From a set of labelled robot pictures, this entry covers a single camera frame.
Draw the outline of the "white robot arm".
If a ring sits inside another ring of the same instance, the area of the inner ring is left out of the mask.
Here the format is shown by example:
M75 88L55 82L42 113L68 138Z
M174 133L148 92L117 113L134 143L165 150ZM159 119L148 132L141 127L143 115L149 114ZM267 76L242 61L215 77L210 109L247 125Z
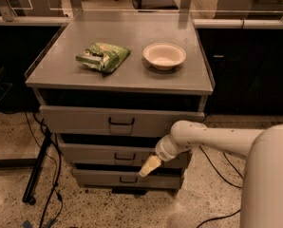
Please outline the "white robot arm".
M195 145L205 145L246 160L240 228L283 228L283 124L267 129L209 128L175 122L142 166L145 177Z

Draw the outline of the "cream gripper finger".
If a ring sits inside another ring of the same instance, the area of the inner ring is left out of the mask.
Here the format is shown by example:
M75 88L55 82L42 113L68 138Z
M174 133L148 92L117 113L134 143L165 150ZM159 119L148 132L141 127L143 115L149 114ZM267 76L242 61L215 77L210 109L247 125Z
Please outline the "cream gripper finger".
M155 169L155 167L153 165L150 165L150 164L145 164L140 172L139 172L139 175L141 177L146 177L147 175L149 175L153 170Z

